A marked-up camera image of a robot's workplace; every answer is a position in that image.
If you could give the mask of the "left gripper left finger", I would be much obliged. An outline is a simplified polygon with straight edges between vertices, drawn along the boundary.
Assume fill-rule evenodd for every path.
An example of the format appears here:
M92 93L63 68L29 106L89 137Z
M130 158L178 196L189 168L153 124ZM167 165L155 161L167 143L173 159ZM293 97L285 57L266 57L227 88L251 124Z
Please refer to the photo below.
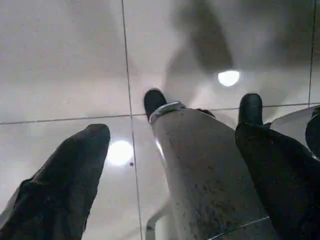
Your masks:
M97 196L111 134L90 124L23 180L0 215L3 240L80 240Z

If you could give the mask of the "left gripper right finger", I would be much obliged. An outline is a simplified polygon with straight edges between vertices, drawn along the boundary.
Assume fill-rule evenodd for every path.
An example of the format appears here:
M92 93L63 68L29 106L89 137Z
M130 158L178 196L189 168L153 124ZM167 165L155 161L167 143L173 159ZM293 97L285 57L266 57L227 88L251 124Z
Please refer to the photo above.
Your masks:
M273 227L283 240L320 238L320 161L272 129L238 124L235 142Z

